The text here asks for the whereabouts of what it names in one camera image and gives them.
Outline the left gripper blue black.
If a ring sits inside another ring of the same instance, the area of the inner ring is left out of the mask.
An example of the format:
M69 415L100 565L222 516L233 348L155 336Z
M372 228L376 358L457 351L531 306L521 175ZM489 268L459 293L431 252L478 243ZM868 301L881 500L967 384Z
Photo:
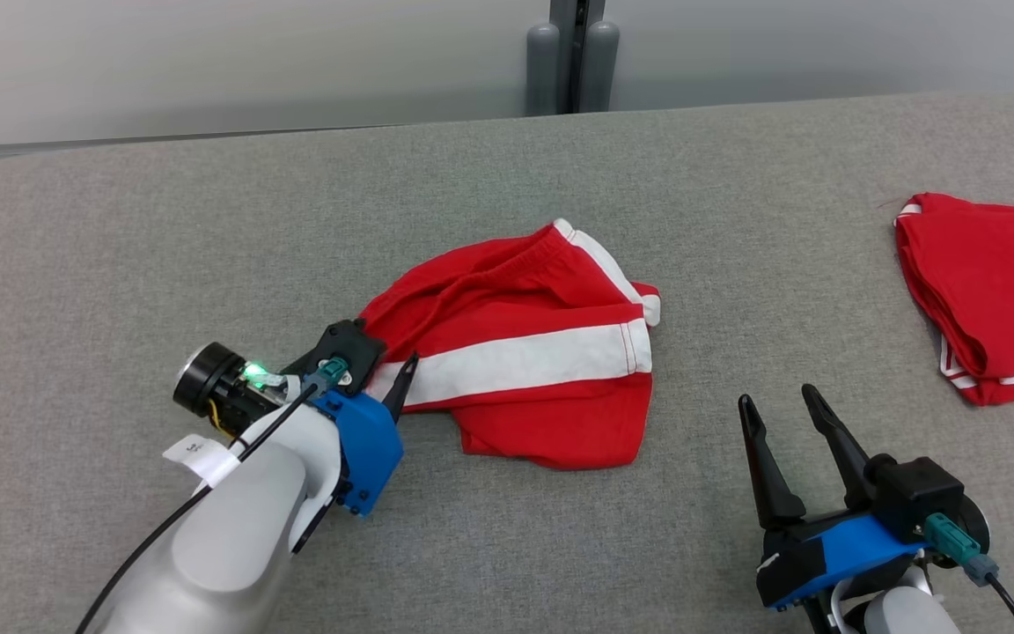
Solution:
M182 366L174 400L238 457L261 442L289 446L309 469L310 497L366 515L405 453L397 423L420 358L383 365L384 352L382 342L321 342L269 372L213 342Z

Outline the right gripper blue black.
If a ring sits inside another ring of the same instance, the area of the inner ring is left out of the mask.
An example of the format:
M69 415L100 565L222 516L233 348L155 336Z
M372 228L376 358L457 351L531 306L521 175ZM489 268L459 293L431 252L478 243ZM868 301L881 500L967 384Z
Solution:
M802 398L816 429L828 443L842 485L846 509L869 509L873 485L864 474L868 454L832 406L812 384L802 385ZM766 425L753 398L738 398L738 413L748 462L758 523L765 530L763 561L756 572L760 603L785 610L798 601L848 582L846 597L882 593L897 586L925 539L903 542L870 513L835 514L805 522L805 503L786 483L766 441Z

